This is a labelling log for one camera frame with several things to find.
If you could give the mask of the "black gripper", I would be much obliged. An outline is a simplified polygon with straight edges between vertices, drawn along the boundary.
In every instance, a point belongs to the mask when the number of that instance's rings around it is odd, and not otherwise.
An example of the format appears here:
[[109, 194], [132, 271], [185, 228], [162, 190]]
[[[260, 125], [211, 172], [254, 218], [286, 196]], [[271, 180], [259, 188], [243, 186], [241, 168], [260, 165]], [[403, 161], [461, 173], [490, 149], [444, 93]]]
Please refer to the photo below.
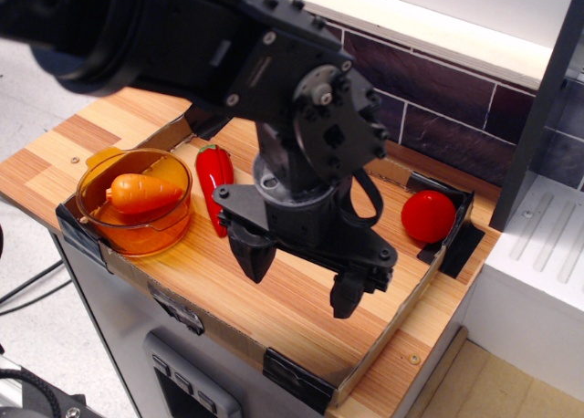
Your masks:
[[383, 200], [364, 170], [298, 197], [262, 158], [255, 160], [253, 175], [250, 185], [214, 190], [232, 253], [249, 279], [263, 280], [278, 249], [332, 270], [337, 275], [329, 300], [336, 319], [348, 319], [365, 292], [387, 289], [397, 253], [372, 228]]

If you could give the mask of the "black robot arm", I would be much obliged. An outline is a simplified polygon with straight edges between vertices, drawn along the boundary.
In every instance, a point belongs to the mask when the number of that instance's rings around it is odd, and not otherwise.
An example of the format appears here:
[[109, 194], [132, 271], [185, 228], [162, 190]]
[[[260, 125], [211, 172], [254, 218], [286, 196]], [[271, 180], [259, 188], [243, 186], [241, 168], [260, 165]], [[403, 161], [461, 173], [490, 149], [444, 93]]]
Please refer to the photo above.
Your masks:
[[301, 0], [1, 0], [1, 35], [32, 47], [75, 93], [126, 87], [188, 99], [193, 131], [212, 138], [232, 118], [256, 125], [250, 185], [214, 190], [230, 246], [260, 281], [277, 250], [335, 273], [334, 315], [385, 290], [395, 250], [354, 210], [358, 183], [386, 154], [380, 99], [326, 21]]

